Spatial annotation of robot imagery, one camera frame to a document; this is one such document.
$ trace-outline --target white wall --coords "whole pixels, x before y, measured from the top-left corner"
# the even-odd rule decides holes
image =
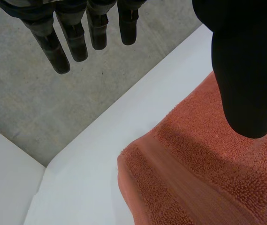
[[[22,225],[45,168],[0,134],[0,225]]]

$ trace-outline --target black cylindrical prong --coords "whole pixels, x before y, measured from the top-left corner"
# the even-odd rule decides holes
[[[119,25],[122,42],[132,45],[137,39],[138,9],[145,0],[118,0]]]
[[[69,72],[68,58],[53,28],[53,16],[39,21],[23,20],[23,23],[31,30],[54,70],[59,74]]]
[[[33,36],[57,73],[65,74],[70,71],[68,58],[54,30],[50,35],[45,37],[37,36],[34,33]]]
[[[81,19],[87,0],[68,0],[57,2],[56,15],[73,59],[81,62],[87,59],[88,52]]]
[[[107,12],[115,3],[116,0],[89,0],[87,3],[87,21],[95,50],[102,50],[107,45]]]

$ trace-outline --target gray concrete surface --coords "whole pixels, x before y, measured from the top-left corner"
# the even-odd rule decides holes
[[[55,20],[71,64],[59,75],[31,32],[0,9],[0,133],[45,166],[200,25],[191,0],[148,0],[137,42],[124,46],[116,6],[108,17],[108,46],[95,51],[84,15],[89,58],[81,63],[72,60]]]

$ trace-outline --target white surface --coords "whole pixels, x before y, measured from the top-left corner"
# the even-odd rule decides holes
[[[0,134],[0,225],[22,225],[45,168]]]
[[[134,224],[117,157],[212,71],[211,38],[202,25],[53,159],[25,225]]]

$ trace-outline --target terry cloth texture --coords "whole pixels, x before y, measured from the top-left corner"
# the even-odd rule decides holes
[[[267,135],[232,130],[211,73],[118,157],[136,225],[266,225]]]

